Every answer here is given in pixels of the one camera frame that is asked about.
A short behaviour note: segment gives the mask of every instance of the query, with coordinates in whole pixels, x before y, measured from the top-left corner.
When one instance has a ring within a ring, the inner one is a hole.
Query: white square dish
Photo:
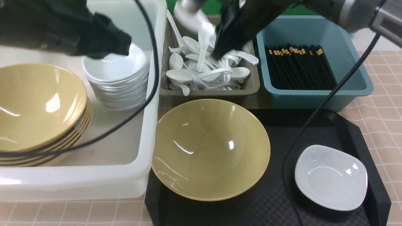
[[[351,211],[364,201],[367,171],[357,158],[322,145],[312,145],[300,155],[295,168],[299,190],[316,204]]]

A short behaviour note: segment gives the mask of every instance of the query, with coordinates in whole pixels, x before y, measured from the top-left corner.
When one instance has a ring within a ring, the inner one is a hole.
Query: yellow bowl
[[[85,126],[85,121],[87,120],[90,111],[92,110],[90,100],[87,100],[86,102],[86,107],[85,110],[80,117],[80,119],[76,122],[76,124],[65,134],[63,134],[61,137],[56,139],[55,141],[46,144],[45,146],[38,147],[36,149],[32,149],[29,152],[52,152],[55,150],[59,150],[60,146],[63,145],[64,143],[69,142],[69,140],[74,137],[75,134],[81,133],[82,128]],[[32,161],[34,159],[39,159],[42,157],[1,157],[0,158],[0,165],[7,165],[7,164],[14,164],[16,161],[22,162],[22,161]]]
[[[74,132],[65,135],[66,139],[58,142],[56,146],[53,147],[53,149],[41,150],[40,152],[54,152],[77,145],[82,137],[85,135],[85,133],[88,131],[89,125],[92,121],[92,104],[89,100],[87,102],[87,107],[85,108],[84,115],[85,116],[82,118],[80,125],[74,130]],[[27,160],[16,160],[12,163],[1,163],[0,167],[51,166],[62,161],[71,153],[72,152],[66,152],[61,155],[39,156],[29,158]]]
[[[231,102],[201,99],[159,120],[152,169],[181,196],[219,201],[257,183],[270,154],[268,134],[251,112]]]
[[[0,149],[29,151],[65,134],[81,117],[86,89],[51,64],[0,68]]]

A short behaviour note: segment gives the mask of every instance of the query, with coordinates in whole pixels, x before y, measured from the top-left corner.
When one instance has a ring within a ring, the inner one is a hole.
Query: gray plastic tray
[[[218,24],[220,21],[220,16],[208,15],[208,19],[211,21],[211,23]],[[195,40],[198,40],[197,34],[187,31],[175,18],[174,20],[182,36],[189,36],[194,38]],[[250,48],[248,48],[250,50],[249,53],[255,55],[252,42],[250,42],[248,45],[250,45]],[[244,83],[242,84],[241,90],[192,90],[190,92],[190,95],[185,97],[183,96],[181,90],[169,89],[170,80],[166,77],[166,71],[169,70],[169,46],[178,47],[178,43],[170,23],[168,22],[168,20],[166,20],[165,43],[163,45],[160,83],[160,101],[163,103],[168,103],[169,105],[176,106],[196,99],[211,98],[223,99],[242,105],[248,95],[256,93],[260,88],[260,79],[257,67],[252,66],[250,63],[242,60],[239,63],[239,66],[248,68],[250,70],[250,76],[245,79]]]

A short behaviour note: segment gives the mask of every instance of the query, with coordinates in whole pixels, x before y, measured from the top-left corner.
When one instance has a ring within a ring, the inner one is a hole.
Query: green background
[[[168,9],[173,14],[174,5],[176,0],[166,0],[168,3]],[[218,0],[209,0],[208,3],[203,7],[205,14],[220,14],[221,4]],[[316,15],[316,13],[306,9],[304,6],[298,6],[295,8],[289,8],[283,13],[284,15]]]

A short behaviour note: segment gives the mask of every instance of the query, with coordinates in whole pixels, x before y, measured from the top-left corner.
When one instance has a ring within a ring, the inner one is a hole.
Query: stack of yellow bowls
[[[51,64],[0,68],[0,150],[38,153],[72,147],[91,120],[91,102],[75,74]],[[50,166],[69,153],[0,157],[0,167]]]

